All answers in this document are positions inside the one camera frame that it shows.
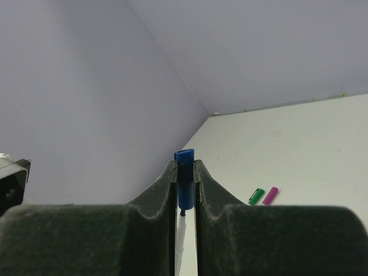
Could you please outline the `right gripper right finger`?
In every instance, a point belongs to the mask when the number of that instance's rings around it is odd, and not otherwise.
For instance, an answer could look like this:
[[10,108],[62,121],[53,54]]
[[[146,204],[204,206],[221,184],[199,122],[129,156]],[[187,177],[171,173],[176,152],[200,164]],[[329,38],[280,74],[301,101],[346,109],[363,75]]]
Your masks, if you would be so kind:
[[367,232],[338,206],[249,206],[194,162],[199,275],[366,275]]

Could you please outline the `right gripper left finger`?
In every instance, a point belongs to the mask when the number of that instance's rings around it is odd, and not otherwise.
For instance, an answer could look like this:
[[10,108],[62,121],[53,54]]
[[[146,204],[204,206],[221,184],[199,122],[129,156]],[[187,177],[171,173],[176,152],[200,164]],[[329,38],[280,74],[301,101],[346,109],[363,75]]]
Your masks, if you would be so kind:
[[174,275],[176,161],[123,205],[19,205],[1,217],[2,275]]

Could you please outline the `blue whiteboard marker pen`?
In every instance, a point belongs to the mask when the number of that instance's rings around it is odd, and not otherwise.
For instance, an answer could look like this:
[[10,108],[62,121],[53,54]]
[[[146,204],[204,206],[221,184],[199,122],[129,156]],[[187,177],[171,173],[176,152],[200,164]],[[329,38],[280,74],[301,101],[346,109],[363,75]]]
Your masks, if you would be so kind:
[[175,243],[175,276],[179,276],[181,269],[185,233],[186,233],[186,211],[181,210],[178,216],[177,234]]

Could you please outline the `green pen cap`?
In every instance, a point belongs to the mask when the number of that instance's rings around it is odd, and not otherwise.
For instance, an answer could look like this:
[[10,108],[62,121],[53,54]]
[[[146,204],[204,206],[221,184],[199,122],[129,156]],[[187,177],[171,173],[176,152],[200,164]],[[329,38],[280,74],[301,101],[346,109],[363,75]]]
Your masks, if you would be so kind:
[[249,205],[252,205],[252,206],[256,205],[259,202],[259,200],[262,198],[262,196],[264,195],[264,193],[265,193],[265,191],[263,189],[257,188],[253,192],[252,196],[249,198],[248,204]]

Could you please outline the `purple pen cap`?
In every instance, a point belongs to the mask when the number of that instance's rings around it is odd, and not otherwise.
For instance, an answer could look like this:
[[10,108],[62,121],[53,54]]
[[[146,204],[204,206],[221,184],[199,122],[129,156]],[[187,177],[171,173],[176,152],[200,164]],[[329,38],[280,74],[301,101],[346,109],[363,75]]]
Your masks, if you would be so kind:
[[272,187],[270,191],[265,196],[264,200],[262,201],[262,205],[268,206],[271,205],[274,201],[275,197],[277,196],[279,189],[277,187]]

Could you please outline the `blue pen cap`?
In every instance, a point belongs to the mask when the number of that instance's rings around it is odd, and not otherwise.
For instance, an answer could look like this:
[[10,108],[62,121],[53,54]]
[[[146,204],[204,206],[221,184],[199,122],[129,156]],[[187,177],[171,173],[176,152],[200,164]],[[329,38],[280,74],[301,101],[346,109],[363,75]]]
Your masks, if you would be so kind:
[[183,149],[174,154],[178,165],[178,206],[181,216],[194,207],[194,149]]

